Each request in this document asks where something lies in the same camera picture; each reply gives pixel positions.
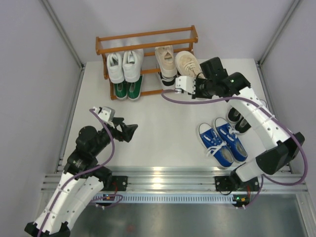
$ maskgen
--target green shoe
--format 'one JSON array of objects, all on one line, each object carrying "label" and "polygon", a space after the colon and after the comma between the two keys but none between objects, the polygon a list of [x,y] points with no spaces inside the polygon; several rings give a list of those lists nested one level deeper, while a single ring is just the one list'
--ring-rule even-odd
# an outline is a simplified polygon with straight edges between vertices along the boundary
[{"label": "green shoe", "polygon": [[127,83],[127,95],[130,100],[137,100],[140,96],[142,87],[143,75],[141,75],[138,81],[133,83]]},{"label": "green shoe", "polygon": [[115,95],[119,100],[124,100],[127,97],[126,82],[123,81],[118,84],[114,84]]}]

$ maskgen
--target white wall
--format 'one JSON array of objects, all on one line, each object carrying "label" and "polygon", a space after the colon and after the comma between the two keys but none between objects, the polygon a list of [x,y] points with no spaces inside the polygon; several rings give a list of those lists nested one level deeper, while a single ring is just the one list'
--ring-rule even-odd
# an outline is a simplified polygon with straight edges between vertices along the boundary
[{"label": "white wall", "polygon": [[[264,64],[264,75],[279,119],[302,132],[309,161],[308,188],[316,206],[316,1],[302,1]],[[297,158],[293,167],[302,172]]]},{"label": "white wall", "polygon": [[56,165],[79,68],[39,0],[0,8],[0,230],[26,237]]},{"label": "white wall", "polygon": [[100,61],[95,37],[195,25],[198,58],[258,60],[292,0],[51,0],[80,58]]}]

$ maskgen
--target blue sneaker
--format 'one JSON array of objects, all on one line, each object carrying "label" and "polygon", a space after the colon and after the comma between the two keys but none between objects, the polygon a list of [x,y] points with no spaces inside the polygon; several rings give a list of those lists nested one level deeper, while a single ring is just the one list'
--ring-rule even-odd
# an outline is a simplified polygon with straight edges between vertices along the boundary
[{"label": "blue sneaker", "polygon": [[207,123],[202,123],[198,127],[199,137],[202,144],[207,149],[207,155],[213,155],[223,168],[230,167],[234,158],[231,151],[215,132],[215,130]]},{"label": "blue sneaker", "polygon": [[248,154],[237,137],[239,132],[233,129],[227,120],[223,118],[217,118],[215,120],[215,128],[220,137],[227,143],[227,146],[231,150],[235,160],[238,162],[244,162],[247,159]]}]

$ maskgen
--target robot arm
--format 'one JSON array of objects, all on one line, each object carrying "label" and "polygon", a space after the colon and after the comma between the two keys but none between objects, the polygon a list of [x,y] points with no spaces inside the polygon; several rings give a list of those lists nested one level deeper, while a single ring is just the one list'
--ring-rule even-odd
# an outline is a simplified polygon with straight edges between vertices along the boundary
[{"label": "robot arm", "polygon": [[[211,99],[214,95],[227,98],[226,101],[247,120],[267,149],[256,159],[232,171],[230,182],[236,189],[262,174],[274,174],[296,157],[298,146],[263,106],[241,73],[228,75],[219,58],[210,59],[200,66],[206,79],[180,76],[176,79],[176,90],[188,92],[193,99]],[[294,136],[302,145],[304,136],[301,133]]]},{"label": "robot arm", "polygon": [[[124,119],[115,118],[115,111],[108,107],[94,108],[94,112],[106,124],[114,139],[126,142],[132,139],[138,125],[125,125]],[[67,159],[57,189],[36,221],[26,225],[27,233],[33,237],[69,237],[74,223],[91,199],[101,190],[115,190],[112,183],[119,176],[113,176],[108,168],[102,166],[86,172],[97,167],[96,156],[110,142],[104,128],[97,131],[92,126],[86,126],[80,130],[76,149]]]}]

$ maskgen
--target shoe rack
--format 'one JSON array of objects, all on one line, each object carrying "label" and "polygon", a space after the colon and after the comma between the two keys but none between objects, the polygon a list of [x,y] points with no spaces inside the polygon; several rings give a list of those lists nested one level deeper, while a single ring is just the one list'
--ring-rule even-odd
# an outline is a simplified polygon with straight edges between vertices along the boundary
[{"label": "shoe rack", "polygon": [[[184,31],[190,31],[190,38],[161,41],[161,42],[153,42],[153,43],[144,43],[144,44],[117,47],[117,48],[103,48],[102,47],[103,41],[127,39],[127,38],[132,38],[132,37],[138,37],[139,40],[142,41],[141,37],[145,37],[145,36],[171,34],[171,33],[184,32]],[[151,32],[128,34],[128,35],[122,35],[122,36],[103,37],[103,38],[96,37],[95,51],[96,51],[97,55],[102,56],[103,67],[104,67],[104,69],[103,69],[104,79],[107,80],[107,79],[109,79],[109,74],[108,74],[108,69],[107,69],[107,57],[105,55],[106,53],[135,50],[135,49],[140,49],[140,48],[142,48],[142,49],[153,48],[152,52],[146,52],[144,54],[144,57],[148,57],[148,56],[155,55],[155,47],[167,46],[167,45],[177,45],[177,44],[188,44],[188,47],[174,48],[174,53],[181,52],[181,51],[189,51],[191,53],[194,53],[193,52],[193,43],[197,43],[197,42],[198,42],[198,34],[197,34],[195,26],[192,25],[191,27],[186,27],[186,28],[177,28],[177,29],[162,30],[162,31],[151,31]],[[144,74],[159,73],[159,72],[160,72],[160,68],[152,68],[152,69],[141,70],[140,73],[141,73],[141,75],[144,75]],[[109,80],[109,82],[110,82],[111,100],[115,100],[115,99],[117,99],[117,97],[114,95],[114,85],[111,83],[111,80]],[[143,91],[143,92],[141,92],[141,96],[160,94],[161,92],[162,92],[162,90]]]}]

